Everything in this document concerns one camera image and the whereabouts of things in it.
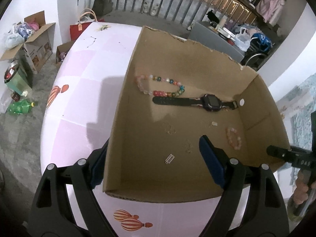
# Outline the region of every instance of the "striped hot air balloon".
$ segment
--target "striped hot air balloon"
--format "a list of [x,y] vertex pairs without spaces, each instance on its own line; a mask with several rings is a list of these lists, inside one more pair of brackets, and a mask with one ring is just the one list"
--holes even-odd
[[52,102],[55,100],[55,98],[57,97],[59,93],[66,92],[68,88],[69,88],[69,85],[63,85],[61,89],[59,86],[54,86],[53,89],[51,90],[51,93],[49,94],[46,108],[47,109],[49,108],[49,106],[52,104]]
[[131,215],[130,213],[128,213],[125,210],[117,210],[114,212],[113,216],[114,216],[114,219],[119,221],[119,222],[121,222],[123,219],[126,219],[128,217],[132,217],[134,219],[139,219],[138,215]]
[[132,218],[132,217],[128,217],[122,220],[121,222],[121,226],[123,227],[124,230],[126,231],[137,231],[142,227],[152,227],[153,224],[152,223],[145,223],[143,224],[142,222],[140,222],[139,220]]

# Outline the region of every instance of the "table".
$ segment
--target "table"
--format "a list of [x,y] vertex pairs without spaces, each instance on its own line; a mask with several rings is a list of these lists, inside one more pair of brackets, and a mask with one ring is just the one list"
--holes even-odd
[[[102,25],[110,28],[100,31]],[[110,136],[116,104],[127,66],[141,28],[114,23],[92,23],[72,46],[58,72],[51,104],[46,109],[41,133],[41,170],[50,163],[74,164],[106,142]],[[86,228],[73,188],[67,186],[76,223]],[[249,188],[242,192],[232,228],[239,225]],[[109,223],[120,237],[197,237],[220,199],[186,203],[145,203],[121,200],[102,192],[94,195]],[[130,232],[114,218],[118,210],[152,223]]]
[[210,23],[207,21],[197,22],[191,30],[188,39],[200,42],[206,47],[225,53],[233,60],[241,62],[245,53],[236,45],[230,45],[226,40],[221,38],[217,33],[209,29]]

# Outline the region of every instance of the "green trash can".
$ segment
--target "green trash can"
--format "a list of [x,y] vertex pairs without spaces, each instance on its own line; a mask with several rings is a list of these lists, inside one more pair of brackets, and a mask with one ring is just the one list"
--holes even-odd
[[19,65],[19,61],[13,61],[4,73],[4,83],[13,91],[21,96],[27,96],[31,88],[27,82],[25,71]]

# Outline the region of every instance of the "watch strap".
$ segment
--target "watch strap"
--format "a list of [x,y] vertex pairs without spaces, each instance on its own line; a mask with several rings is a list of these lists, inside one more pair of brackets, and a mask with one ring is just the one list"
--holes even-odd
[[238,104],[236,101],[222,101],[222,108],[229,108],[234,110],[238,108]]
[[203,106],[200,98],[176,98],[154,96],[153,102],[158,105]]

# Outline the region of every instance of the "blue gripper pad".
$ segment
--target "blue gripper pad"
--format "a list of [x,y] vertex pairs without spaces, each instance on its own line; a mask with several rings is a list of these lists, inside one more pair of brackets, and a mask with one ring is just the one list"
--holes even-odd
[[200,137],[199,149],[214,182],[221,188],[224,188],[225,168],[216,157],[214,146],[211,144],[207,136],[203,135]]

